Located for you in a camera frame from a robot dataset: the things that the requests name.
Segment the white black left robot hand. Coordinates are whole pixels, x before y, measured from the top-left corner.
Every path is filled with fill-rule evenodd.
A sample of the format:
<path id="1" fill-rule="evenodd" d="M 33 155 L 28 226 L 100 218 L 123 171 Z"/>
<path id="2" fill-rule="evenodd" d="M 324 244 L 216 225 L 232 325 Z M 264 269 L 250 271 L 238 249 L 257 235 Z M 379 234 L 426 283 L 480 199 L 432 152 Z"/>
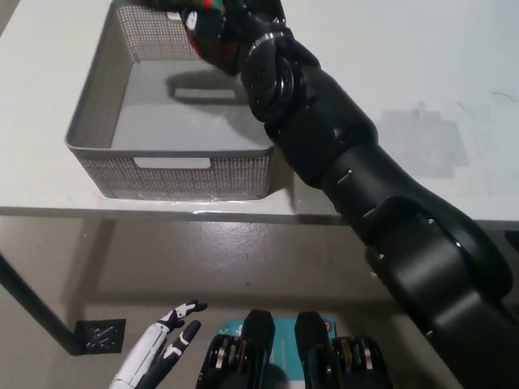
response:
<path id="1" fill-rule="evenodd" d="M 128 353 L 110 383 L 111 388 L 156 388 L 178 363 L 201 328 L 185 318 L 208 305 L 192 300 L 170 310 L 151 324 Z"/>

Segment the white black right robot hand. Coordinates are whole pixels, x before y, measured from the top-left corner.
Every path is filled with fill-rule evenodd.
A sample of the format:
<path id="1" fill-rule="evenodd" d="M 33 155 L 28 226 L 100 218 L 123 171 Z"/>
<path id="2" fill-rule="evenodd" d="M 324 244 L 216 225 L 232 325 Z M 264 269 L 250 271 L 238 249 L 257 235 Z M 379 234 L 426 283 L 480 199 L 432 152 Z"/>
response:
<path id="1" fill-rule="evenodd" d="M 279 1 L 192 1 L 180 16 L 199 57 L 232 76 L 256 40 L 285 28 Z"/>

